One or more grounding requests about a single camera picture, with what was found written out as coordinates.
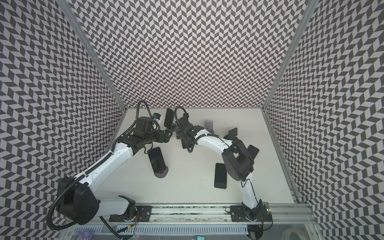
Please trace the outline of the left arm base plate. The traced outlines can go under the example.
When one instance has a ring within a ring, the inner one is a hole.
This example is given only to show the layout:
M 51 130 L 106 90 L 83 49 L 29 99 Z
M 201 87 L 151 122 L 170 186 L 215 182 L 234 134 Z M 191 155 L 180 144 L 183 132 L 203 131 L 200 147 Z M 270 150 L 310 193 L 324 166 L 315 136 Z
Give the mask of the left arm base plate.
M 134 223 L 149 222 L 152 215 L 152 206 L 135 206 L 129 208 L 123 215 L 111 215 L 109 221 L 112 223 Z

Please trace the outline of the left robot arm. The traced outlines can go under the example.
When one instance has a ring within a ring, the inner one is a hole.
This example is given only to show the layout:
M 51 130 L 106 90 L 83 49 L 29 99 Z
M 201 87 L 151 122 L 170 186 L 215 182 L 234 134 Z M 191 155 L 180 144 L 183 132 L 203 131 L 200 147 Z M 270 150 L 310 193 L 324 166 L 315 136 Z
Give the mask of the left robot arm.
M 51 230 L 64 230 L 73 225 L 85 225 L 93 218 L 119 216 L 129 221 L 138 215 L 136 202 L 119 195 L 112 199 L 98 199 L 96 191 L 101 184 L 122 164 L 126 163 L 146 145 L 168 143 L 174 121 L 174 111 L 167 109 L 164 126 L 161 130 L 160 114 L 147 117 L 135 116 L 132 125 L 120 134 L 111 149 L 75 177 L 64 177 L 58 183 L 57 198 L 47 214 L 47 225 Z

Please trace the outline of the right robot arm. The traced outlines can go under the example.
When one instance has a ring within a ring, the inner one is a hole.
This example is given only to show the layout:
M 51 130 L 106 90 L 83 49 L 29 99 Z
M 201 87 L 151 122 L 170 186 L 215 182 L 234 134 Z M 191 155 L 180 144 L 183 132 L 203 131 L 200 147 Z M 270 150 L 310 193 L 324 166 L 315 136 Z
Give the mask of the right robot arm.
M 241 184 L 242 206 L 249 221 L 256 221 L 262 214 L 263 201 L 253 187 L 254 163 L 259 149 L 253 145 L 245 146 L 238 138 L 238 129 L 233 128 L 227 135 L 220 137 L 210 133 L 202 126 L 189 122 L 189 114 L 181 107 L 174 110 L 177 125 L 176 133 L 183 148 L 192 153 L 195 146 L 208 148 L 223 158 L 226 171 L 231 178 Z

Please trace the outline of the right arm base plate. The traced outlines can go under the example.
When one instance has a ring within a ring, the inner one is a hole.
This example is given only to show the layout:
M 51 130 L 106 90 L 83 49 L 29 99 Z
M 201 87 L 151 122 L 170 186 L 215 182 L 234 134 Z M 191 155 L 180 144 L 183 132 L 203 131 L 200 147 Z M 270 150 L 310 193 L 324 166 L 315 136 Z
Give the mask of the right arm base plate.
M 273 217 L 270 209 L 265 205 L 257 206 L 254 210 L 250 210 L 245 206 L 233 205 L 230 206 L 230 217 L 232 222 L 272 222 Z

